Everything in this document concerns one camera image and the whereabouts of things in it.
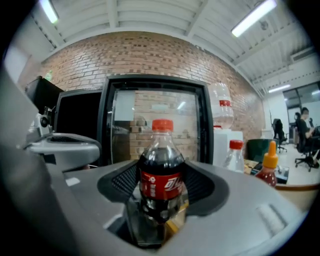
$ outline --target white wall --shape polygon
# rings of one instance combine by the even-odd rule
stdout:
[[[309,110],[309,117],[312,118],[314,127],[320,126],[320,101],[303,103],[302,107],[306,107]]]
[[[24,50],[13,43],[10,44],[4,58],[4,67],[15,84],[18,82],[28,58],[29,55]]]
[[[285,97],[282,91],[268,94],[263,99],[265,128],[272,130],[272,122],[274,119],[281,119],[283,131],[289,133],[289,119]]]
[[[12,41],[38,62],[45,60],[53,49],[51,43],[30,16],[25,18]]]

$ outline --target black monitor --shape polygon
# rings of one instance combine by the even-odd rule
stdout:
[[[101,94],[101,88],[60,93],[55,111],[55,132],[78,134],[96,140]]]

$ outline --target yellow bottle cap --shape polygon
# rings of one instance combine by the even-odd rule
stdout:
[[[278,156],[276,155],[277,144],[272,140],[269,144],[268,153],[264,154],[262,165],[267,168],[275,169],[278,163]]]

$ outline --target brick wall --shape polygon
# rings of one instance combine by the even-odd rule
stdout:
[[[234,123],[231,128],[242,131],[247,141],[260,138],[261,129],[265,127],[262,101],[242,76],[218,57],[174,37],[117,32],[87,38],[52,55],[40,68],[27,64],[19,84],[24,86],[49,70],[52,70],[52,82],[66,91],[101,86],[107,76],[115,74],[154,74],[198,80],[208,84],[209,92],[211,84],[222,82],[228,85],[232,99]],[[137,107],[140,100],[136,98]],[[139,131],[136,120],[131,126],[132,131]],[[131,140],[131,144],[135,157],[142,143]],[[186,146],[185,150],[193,151],[189,155],[194,158],[194,148]]]

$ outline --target large water bottle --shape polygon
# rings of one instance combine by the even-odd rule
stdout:
[[[234,111],[227,85],[221,82],[213,84],[210,96],[214,126],[229,129],[234,122]]]

